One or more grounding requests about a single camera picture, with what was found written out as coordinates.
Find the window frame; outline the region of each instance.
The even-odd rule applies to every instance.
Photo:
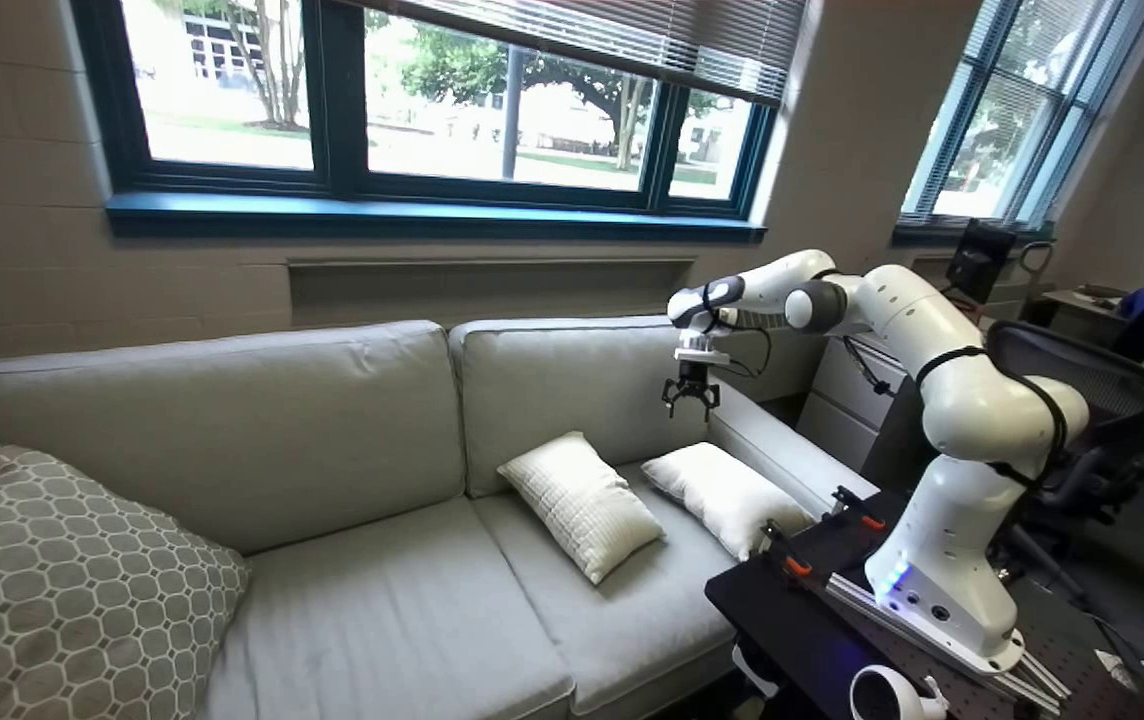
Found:
[[[941,100],[941,128],[934,122],[908,196],[899,198],[894,242],[953,242],[958,231],[969,229],[969,220],[1003,224],[1023,231],[1030,239],[1052,239],[1057,203],[1065,198],[1069,179],[1075,176],[1083,147],[1094,143],[1094,133],[1102,128],[1106,106],[1144,35],[1144,6],[1127,12],[1127,0],[1094,4],[1083,35],[1069,53],[1057,84],[1035,84],[1016,66],[1003,66],[1003,45],[1016,28],[1020,6],[1023,0],[982,4],[959,64]],[[1042,136],[1023,152],[1023,158],[1013,167],[1016,179],[997,215],[937,215],[949,170],[959,158],[959,147],[994,81],[1020,84],[1050,100],[1050,121],[1046,128],[1035,128]]]
[[[671,196],[687,87],[658,75],[653,136],[635,190],[513,185],[513,179],[453,179],[373,170],[364,155],[364,14],[345,4],[303,0],[303,64],[311,116],[311,170],[185,162],[148,155],[148,128],[138,95],[138,64],[121,0],[74,0],[78,35],[99,121],[108,158],[111,229],[125,234],[233,229],[233,231],[330,231],[369,229],[457,234],[671,234],[671,239],[733,239],[758,242],[763,229],[747,220],[762,167],[767,155],[780,100],[753,100],[729,198]],[[274,224],[245,198],[274,198]]]

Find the glass pane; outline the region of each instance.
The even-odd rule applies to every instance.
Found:
[[[1052,198],[1065,189],[1065,176],[1075,162],[1083,138],[1089,138],[1089,116],[1083,106],[1071,106],[1042,162],[1035,185],[1023,190],[1023,203],[1016,211],[1020,224],[1046,224],[1052,215]]]
[[[696,198],[733,196],[747,111],[753,103],[735,95],[717,95],[717,90],[687,95],[679,162],[669,189],[671,196],[696,196]]]
[[[966,57],[978,60],[994,45],[1000,6],[1003,6],[1003,0],[982,4],[978,24],[973,24],[969,45],[966,45]]]
[[[1106,103],[1141,31],[1144,31],[1144,0],[1119,4],[1108,35],[1096,49],[1096,60],[1089,64],[1089,81],[1080,87],[1080,100],[1089,106]]]
[[[152,158],[311,167],[302,0],[121,4]]]
[[[1034,158],[1050,122],[1050,95],[994,75],[982,106],[969,122],[958,162],[937,196],[937,215],[983,215],[1008,211],[1013,189]]]
[[[1023,0],[1003,38],[1000,66],[1057,87],[1089,31],[1096,0]]]
[[[941,162],[946,162],[946,158],[941,158],[946,133],[949,133],[953,122],[959,122],[958,116],[959,116],[959,100],[966,100],[969,84],[978,84],[978,66],[973,66],[973,64],[959,64],[958,75],[953,75],[953,84],[949,84],[949,90],[946,90],[946,100],[941,100],[941,106],[937,106],[937,121],[934,121],[934,133],[929,133],[922,167],[918,167],[918,176],[908,179],[908,190],[906,190],[906,198],[899,198],[899,215],[912,215],[912,220],[923,220],[923,215],[929,215],[929,203],[934,203],[929,185],[934,185],[934,176],[937,176]]]
[[[653,81],[384,12],[364,24],[373,170],[639,189]]]

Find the window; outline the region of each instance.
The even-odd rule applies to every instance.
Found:
[[[74,0],[116,196],[747,229],[803,0]]]
[[[1144,31],[1144,0],[983,0],[906,224],[1046,229]]]

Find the couch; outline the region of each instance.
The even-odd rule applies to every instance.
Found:
[[[723,386],[661,402],[664,321],[429,321],[0,360],[0,443],[237,549],[206,715],[653,715],[733,668],[733,556],[635,465],[712,441],[820,515],[856,473]],[[584,432],[664,540],[591,588],[498,467]]]

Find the window blinds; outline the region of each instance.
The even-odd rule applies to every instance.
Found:
[[[335,0],[780,100],[809,0]]]

